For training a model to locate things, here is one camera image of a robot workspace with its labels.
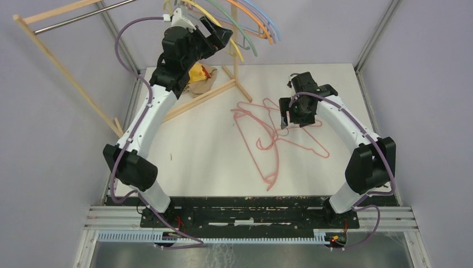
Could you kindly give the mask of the green hanger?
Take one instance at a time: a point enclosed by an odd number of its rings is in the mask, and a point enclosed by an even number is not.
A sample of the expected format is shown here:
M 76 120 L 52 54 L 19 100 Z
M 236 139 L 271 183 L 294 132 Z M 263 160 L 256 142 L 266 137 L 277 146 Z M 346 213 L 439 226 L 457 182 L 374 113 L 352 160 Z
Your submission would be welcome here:
M 208 3 L 210 3 L 211 5 L 213 5 L 216 9 L 218 9 L 224 16 L 227 17 L 227 19 L 229 21 L 232 22 L 232 24 L 239 30 L 239 32 L 243 35 L 244 37 L 244 40 L 246 40 L 248 43 L 249 43 L 249 47 L 250 49 L 252 50 L 253 52 L 253 55 L 255 57 L 258 56 L 258 52 L 257 52 L 257 49 L 254 45 L 254 43 L 252 42 L 252 40 L 250 39 L 250 37 L 248 36 L 248 34 L 243 30 L 242 26 L 236 21 L 236 19 L 231 16 L 224 7 L 222 7 L 220 4 L 218 4 L 217 2 L 215 2 L 214 0 L 206 0 Z

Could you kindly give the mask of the yellow hanger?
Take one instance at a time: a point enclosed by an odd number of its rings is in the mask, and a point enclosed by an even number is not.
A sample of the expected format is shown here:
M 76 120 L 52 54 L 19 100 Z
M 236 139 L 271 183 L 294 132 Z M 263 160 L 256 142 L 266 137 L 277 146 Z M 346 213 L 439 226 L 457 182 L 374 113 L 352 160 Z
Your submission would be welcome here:
M 224 33 L 224 39 L 223 42 L 230 43 L 230 46 L 233 47 L 233 50 L 229 50 L 229 55 L 232 55 L 234 58 L 238 57 L 241 62 L 244 62 L 244 58 L 242 56 L 241 51 L 239 50 L 238 46 L 234 42 L 233 39 L 233 31 L 230 29 L 225 29 L 221 27 L 221 24 L 219 21 L 211 14 L 209 13 L 206 9 L 202 8 L 200 5 L 198 5 L 195 1 L 183 1 L 187 3 L 187 6 L 185 9 L 190 10 L 191 8 L 188 7 L 188 5 L 195 7 L 199 9 L 205 16 L 206 18 L 209 19 L 209 22 L 213 23 L 214 26 L 217 27 L 217 30 L 222 30 Z M 163 10 L 167 11 L 170 15 L 174 15 L 174 6 L 176 5 L 181 5 L 181 1 L 175 1 L 174 4 L 171 4 L 171 1 L 164 1 L 163 4 Z M 174 26 L 179 26 L 187 29 L 190 33 L 194 32 L 197 30 L 197 26 L 194 26 L 191 21 L 187 19 L 187 16 L 184 14 L 184 11 L 178 11 L 177 14 L 177 20 L 171 20 L 171 25 Z

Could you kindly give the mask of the light blue hanger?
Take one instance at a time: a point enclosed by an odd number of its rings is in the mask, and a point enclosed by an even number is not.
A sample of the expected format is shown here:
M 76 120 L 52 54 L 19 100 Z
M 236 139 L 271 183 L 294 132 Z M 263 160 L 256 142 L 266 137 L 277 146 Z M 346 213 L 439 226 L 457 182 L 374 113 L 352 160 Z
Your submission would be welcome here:
M 278 26 L 272 21 L 272 19 L 260 8 L 258 7 L 255 3 L 253 3 L 252 1 L 250 0 L 244 0 L 244 2 L 246 2 L 247 4 L 249 4 L 251 7 L 253 7 L 254 9 L 256 9 L 256 11 L 258 11 L 266 20 L 267 22 L 269 23 L 270 26 L 273 27 L 273 29 L 276 31 L 276 36 L 277 36 L 277 39 L 279 41 L 282 40 L 281 38 L 281 33 L 280 33 L 280 30 L 278 28 Z

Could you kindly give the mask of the orange hanger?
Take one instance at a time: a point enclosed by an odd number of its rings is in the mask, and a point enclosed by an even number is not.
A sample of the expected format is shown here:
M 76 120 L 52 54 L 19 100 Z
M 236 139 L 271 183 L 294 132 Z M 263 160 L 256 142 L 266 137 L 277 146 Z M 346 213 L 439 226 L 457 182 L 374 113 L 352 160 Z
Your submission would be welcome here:
M 244 50 L 253 50 L 252 38 L 266 40 L 270 45 L 281 41 L 277 25 L 252 1 L 203 1 L 202 6 L 214 11 L 215 19 L 234 31 L 234 43 Z

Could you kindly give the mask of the purple hanger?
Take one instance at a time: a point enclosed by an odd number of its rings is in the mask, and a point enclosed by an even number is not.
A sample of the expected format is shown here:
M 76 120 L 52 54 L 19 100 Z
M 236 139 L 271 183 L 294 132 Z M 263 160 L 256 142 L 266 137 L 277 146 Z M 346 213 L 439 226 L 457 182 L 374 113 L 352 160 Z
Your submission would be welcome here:
M 258 28 L 252 29 L 246 26 L 242 26 L 243 30 L 254 37 L 259 39 L 268 40 L 270 45 L 274 45 L 279 41 L 276 36 L 276 31 L 272 26 L 269 25 L 267 20 L 258 12 L 256 9 L 251 7 L 244 1 L 228 1 L 232 7 L 236 8 L 236 11 L 244 12 L 249 18 L 251 18 Z

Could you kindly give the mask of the pink plastic hanger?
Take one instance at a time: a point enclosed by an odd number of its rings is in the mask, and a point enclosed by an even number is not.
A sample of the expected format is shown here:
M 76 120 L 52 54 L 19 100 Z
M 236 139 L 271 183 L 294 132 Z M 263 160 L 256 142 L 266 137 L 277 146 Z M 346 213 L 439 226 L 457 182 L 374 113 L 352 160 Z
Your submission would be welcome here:
M 255 116 L 252 112 L 249 110 L 243 109 L 243 108 L 236 108 L 236 109 L 231 109 L 231 112 L 233 112 L 233 120 L 234 123 L 237 126 L 237 129 L 244 141 L 244 144 L 250 154 L 250 158 L 255 165 L 258 174 L 260 175 L 262 181 L 267 184 L 266 191 L 269 192 L 272 190 L 272 188 L 275 186 L 278 177 L 279 177 L 279 171 L 280 171 L 280 156 L 279 156 L 279 149 L 277 146 L 277 141 L 279 140 L 279 134 L 276 129 L 276 127 L 271 123 L 266 123 L 264 122 L 261 118 Z M 252 153 L 252 150 L 250 149 L 249 143 L 246 139 L 246 137 L 243 134 L 243 131 L 239 125 L 239 119 L 244 118 L 244 117 L 249 117 L 251 120 L 256 121 L 257 124 L 259 124 L 264 131 L 266 132 L 267 136 L 270 139 L 269 144 L 263 145 L 262 139 L 260 137 L 257 138 L 255 141 L 255 148 L 258 149 L 259 151 L 273 151 L 274 154 L 274 171 L 272 173 L 269 173 L 267 175 L 264 175 L 254 154 Z

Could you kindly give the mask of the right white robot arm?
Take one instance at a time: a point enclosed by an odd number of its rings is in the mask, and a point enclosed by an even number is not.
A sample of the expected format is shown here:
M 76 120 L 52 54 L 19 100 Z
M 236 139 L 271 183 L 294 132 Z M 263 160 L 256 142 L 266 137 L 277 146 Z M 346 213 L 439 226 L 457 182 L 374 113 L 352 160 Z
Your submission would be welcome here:
M 336 132 L 351 152 L 345 169 L 345 182 L 332 195 L 322 212 L 323 223 L 336 228 L 344 213 L 356 208 L 366 198 L 395 193 L 396 144 L 364 126 L 329 84 L 318 85 L 311 73 L 293 73 L 288 87 L 291 97 L 279 99 L 281 128 L 289 124 L 306 127 L 322 118 Z

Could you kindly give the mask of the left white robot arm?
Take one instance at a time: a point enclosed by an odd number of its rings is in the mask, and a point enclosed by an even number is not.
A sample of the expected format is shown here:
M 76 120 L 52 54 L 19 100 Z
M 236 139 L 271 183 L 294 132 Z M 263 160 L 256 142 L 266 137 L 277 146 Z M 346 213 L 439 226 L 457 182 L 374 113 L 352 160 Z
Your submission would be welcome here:
M 187 86 L 191 68 L 224 49 L 233 31 L 218 26 L 207 17 L 200 22 L 209 31 L 205 36 L 198 26 L 171 16 L 171 27 L 163 34 L 163 52 L 150 80 L 144 80 L 148 93 L 138 113 L 115 145 L 107 144 L 103 155 L 110 168 L 110 185 L 118 179 L 154 209 L 154 219 L 162 227 L 175 221 L 175 211 L 168 206 L 170 197 L 157 181 L 158 167 L 149 162 L 150 146 L 167 113 Z

